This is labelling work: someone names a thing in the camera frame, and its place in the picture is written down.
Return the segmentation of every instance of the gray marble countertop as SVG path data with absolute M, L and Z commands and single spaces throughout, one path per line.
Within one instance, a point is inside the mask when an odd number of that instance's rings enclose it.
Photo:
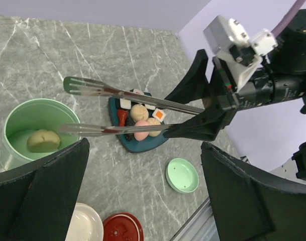
M 0 147 L 7 115 L 33 98 L 58 100 L 83 123 L 111 123 L 108 100 L 68 95 L 62 88 L 65 76 L 102 79 L 117 88 L 138 88 L 164 98 L 188 68 L 172 32 L 0 17 Z M 165 122 L 187 118 L 168 111 Z M 142 154 L 127 153 L 115 136 L 89 142 L 78 201 L 92 206 L 103 220 L 120 211 L 132 213 L 147 241 L 170 240 L 208 197 L 199 141 L 172 139 Z M 237 155 L 225 132 L 215 144 Z M 165 180 L 165 166 L 175 157 L 189 160 L 199 173 L 200 184 L 192 194 L 175 192 Z

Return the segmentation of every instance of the food plate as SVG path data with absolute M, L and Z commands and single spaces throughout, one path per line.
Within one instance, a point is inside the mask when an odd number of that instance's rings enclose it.
M 143 227 L 130 213 L 116 213 L 104 221 L 104 241 L 144 241 Z
M 116 101 L 119 99 L 117 98 L 109 98 L 108 100 L 108 108 L 109 108 L 109 114 L 112 120 L 113 126 L 118 126 L 119 125 L 119 120 L 117 117 L 117 108 L 116 108 Z M 152 117 L 154 111 L 148 110 L 149 117 Z M 159 134 L 156 137 L 150 137 L 148 136 L 146 139 L 143 141 L 137 141 L 135 139 L 131 141 L 127 141 L 124 135 L 117 135 L 118 139 L 121 141 L 122 145 L 126 148 L 126 150 L 130 153 L 142 153 L 142 152 L 147 152 L 150 151 L 154 148 L 157 148 L 164 142 L 168 140 L 168 138 L 165 138 L 163 136 L 163 132 Z
M 194 166 L 185 159 L 175 158 L 166 168 L 166 180 L 177 192 L 190 193 L 198 187 L 198 174 Z
M 96 211 L 83 203 L 76 203 L 66 241 L 103 241 L 104 225 Z

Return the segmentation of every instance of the white plate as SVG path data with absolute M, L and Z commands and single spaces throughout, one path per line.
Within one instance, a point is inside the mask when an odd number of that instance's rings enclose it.
M 76 203 L 66 241 L 103 241 L 104 226 L 96 211 L 83 203 Z

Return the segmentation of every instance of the red lid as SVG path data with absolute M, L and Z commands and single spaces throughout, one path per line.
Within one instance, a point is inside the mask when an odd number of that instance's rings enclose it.
M 144 241 L 143 227 L 130 213 L 116 213 L 104 221 L 104 241 Z

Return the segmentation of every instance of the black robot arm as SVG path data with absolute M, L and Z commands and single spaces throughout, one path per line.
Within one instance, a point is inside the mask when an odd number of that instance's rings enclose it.
M 303 98 L 301 113 L 305 114 L 306 10 L 298 12 L 277 42 L 278 47 L 268 54 L 270 63 L 263 61 L 264 67 L 258 68 L 239 92 L 227 63 L 218 57 L 213 58 L 208 82 L 208 56 L 205 50 L 198 50 L 188 73 L 165 99 L 183 104 L 201 99 L 205 111 L 169 128 L 164 136 L 213 141 L 236 112 L 299 98 Z

